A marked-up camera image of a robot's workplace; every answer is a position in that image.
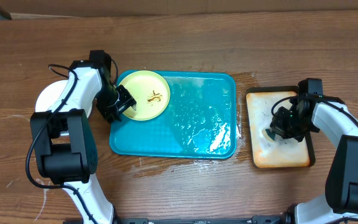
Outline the yellow plate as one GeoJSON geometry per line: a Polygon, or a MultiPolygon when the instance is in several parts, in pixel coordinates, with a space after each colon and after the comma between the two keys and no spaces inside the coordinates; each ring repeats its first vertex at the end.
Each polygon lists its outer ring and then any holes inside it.
{"type": "Polygon", "coordinates": [[[136,121],[147,121],[159,116],[170,101],[170,87],[156,72],[139,70],[131,72],[120,82],[136,100],[136,109],[130,107],[124,115],[136,121]]]}

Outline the green yellow sponge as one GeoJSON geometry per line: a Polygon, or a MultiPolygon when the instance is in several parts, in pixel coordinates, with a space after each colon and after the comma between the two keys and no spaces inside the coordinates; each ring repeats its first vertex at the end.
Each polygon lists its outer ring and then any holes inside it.
{"type": "Polygon", "coordinates": [[[276,141],[276,133],[273,132],[270,128],[267,129],[263,129],[262,130],[262,135],[264,136],[264,138],[270,142],[275,142],[276,141]]]}

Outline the white plate with brown sauce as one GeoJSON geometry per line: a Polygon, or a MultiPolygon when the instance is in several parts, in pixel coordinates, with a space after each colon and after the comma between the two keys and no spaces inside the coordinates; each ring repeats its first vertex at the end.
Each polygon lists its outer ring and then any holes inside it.
{"type": "MultiPolygon", "coordinates": [[[[73,80],[60,80],[50,84],[37,98],[35,111],[55,111],[62,100],[67,96],[73,84],[73,80]]],[[[68,98],[68,101],[60,109],[60,112],[69,112],[73,109],[84,109],[86,117],[88,118],[91,114],[93,99],[95,98],[97,90],[98,88],[96,85],[91,84],[88,81],[79,80],[73,93],[68,98]]]]}

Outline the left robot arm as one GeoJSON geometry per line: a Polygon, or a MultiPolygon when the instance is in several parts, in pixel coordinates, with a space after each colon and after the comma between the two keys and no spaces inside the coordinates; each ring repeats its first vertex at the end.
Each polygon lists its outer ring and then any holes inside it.
{"type": "Polygon", "coordinates": [[[56,102],[30,118],[26,176],[40,189],[64,190],[81,213],[82,223],[120,223],[96,177],[98,152],[88,121],[93,106],[108,123],[136,108],[129,91],[110,80],[111,69],[117,65],[109,55],[73,61],[56,102]]]}

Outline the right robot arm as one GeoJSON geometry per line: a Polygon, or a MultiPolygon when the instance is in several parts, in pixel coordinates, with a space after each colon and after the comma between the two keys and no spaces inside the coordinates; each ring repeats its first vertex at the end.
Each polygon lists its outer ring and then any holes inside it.
{"type": "Polygon", "coordinates": [[[358,222],[358,120],[339,98],[303,94],[287,100],[292,104],[290,109],[273,105],[272,122],[264,131],[266,138],[301,142],[307,134],[322,131],[336,153],[324,194],[293,206],[282,223],[358,222]]]}

